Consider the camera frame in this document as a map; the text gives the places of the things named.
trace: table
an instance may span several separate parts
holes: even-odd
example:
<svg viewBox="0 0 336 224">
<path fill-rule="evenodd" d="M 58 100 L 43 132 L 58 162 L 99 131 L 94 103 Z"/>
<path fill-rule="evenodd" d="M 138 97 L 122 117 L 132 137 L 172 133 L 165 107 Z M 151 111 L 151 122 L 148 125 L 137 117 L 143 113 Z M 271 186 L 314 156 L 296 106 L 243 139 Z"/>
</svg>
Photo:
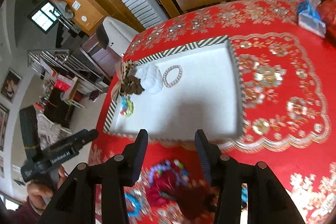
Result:
<svg viewBox="0 0 336 224">
<path fill-rule="evenodd" d="M 229 35 L 243 73 L 247 98 L 247 133 L 221 146 L 239 162 L 265 161 L 290 193 L 307 223 L 320 223 L 336 204 L 336 50 L 297 25 L 301 0 L 242 0 L 219 4 L 168 20 L 137 35 L 124 59 L 136 61 L 193 41 Z M 103 133 L 110 107 L 113 78 L 97 123 L 100 136 L 93 141 L 90 164 L 120 153 L 128 136 Z M 141 181 L 126 191 L 145 195 L 149 168 L 178 158 L 189 172 L 190 187 L 204 185 L 198 157 L 192 147 L 170 141 L 150 141 Z M 96 213 L 100 219 L 98 190 Z M 186 223 L 177 205 L 151 208 L 132 223 Z M 195 223 L 212 223 L 203 213 Z"/>
<path fill-rule="evenodd" d="M 74 100 L 75 94 L 76 94 L 77 89 L 80 85 L 80 80 L 78 79 L 78 77 L 75 76 L 72 79 L 72 81 L 73 81 L 73 83 L 72 83 L 71 87 L 67 91 L 61 93 L 61 97 L 60 97 L 61 100 L 63 102 L 66 102 L 70 106 L 74 105 L 75 107 L 78 107 L 78 108 L 86 108 L 81 103 Z"/>
</svg>

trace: tissue box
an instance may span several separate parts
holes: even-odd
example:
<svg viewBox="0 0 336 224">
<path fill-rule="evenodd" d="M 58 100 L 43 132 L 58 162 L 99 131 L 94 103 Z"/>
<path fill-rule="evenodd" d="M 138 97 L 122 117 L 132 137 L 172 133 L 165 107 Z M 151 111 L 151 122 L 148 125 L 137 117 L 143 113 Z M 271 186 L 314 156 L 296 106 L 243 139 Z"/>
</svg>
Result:
<svg viewBox="0 0 336 224">
<path fill-rule="evenodd" d="M 66 92 L 69 88 L 71 88 L 73 83 L 74 83 L 73 80 L 63 75 L 58 75 L 57 80 L 54 84 L 54 87 Z"/>
<path fill-rule="evenodd" d="M 297 8 L 299 26 L 317 34 L 320 37 L 326 35 L 326 24 L 321 20 L 316 10 L 313 10 L 310 3 L 306 0 L 300 2 Z"/>
</svg>

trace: ribbon bow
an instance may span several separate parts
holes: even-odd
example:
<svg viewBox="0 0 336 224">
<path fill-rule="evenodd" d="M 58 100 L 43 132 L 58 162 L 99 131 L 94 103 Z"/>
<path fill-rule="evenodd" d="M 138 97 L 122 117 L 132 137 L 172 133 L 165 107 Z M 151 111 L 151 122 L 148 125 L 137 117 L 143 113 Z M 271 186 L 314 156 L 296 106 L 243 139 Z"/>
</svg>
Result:
<svg viewBox="0 0 336 224">
<path fill-rule="evenodd" d="M 120 94 L 122 82 L 134 67 L 135 63 L 131 60 L 127 60 L 126 62 L 123 62 L 123 60 L 121 60 L 121 62 L 115 64 L 115 73 L 117 74 L 119 81 L 115 84 L 111 92 L 111 99 L 113 101 L 117 99 L 118 94 Z"/>
</svg>

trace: framed picture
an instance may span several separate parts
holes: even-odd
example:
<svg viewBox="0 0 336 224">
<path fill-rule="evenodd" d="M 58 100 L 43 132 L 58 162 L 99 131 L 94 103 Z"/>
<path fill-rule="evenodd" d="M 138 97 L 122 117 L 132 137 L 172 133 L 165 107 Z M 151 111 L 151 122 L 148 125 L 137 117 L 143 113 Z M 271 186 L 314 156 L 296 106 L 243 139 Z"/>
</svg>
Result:
<svg viewBox="0 0 336 224">
<path fill-rule="evenodd" d="M 3 151 L 9 110 L 0 104 L 0 150 Z"/>
<path fill-rule="evenodd" d="M 8 70 L 6 78 L 1 87 L 1 94 L 11 103 L 13 102 L 21 79 L 22 78 L 18 76 L 13 70 Z"/>
<path fill-rule="evenodd" d="M 5 177 L 5 173 L 3 171 L 3 157 L 0 157 L 0 177 Z"/>
</svg>

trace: sleeve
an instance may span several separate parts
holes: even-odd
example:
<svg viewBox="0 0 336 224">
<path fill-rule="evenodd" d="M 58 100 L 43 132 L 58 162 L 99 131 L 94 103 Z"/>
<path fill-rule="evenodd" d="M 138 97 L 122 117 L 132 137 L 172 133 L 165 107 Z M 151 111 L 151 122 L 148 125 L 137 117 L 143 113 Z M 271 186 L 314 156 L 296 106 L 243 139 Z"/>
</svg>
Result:
<svg viewBox="0 0 336 224">
<path fill-rule="evenodd" d="M 27 198 L 27 202 L 20 206 L 16 211 L 8 210 L 7 217 L 11 223 L 15 224 L 36 224 L 40 218 L 40 214 L 33 209 L 29 198 Z"/>
</svg>

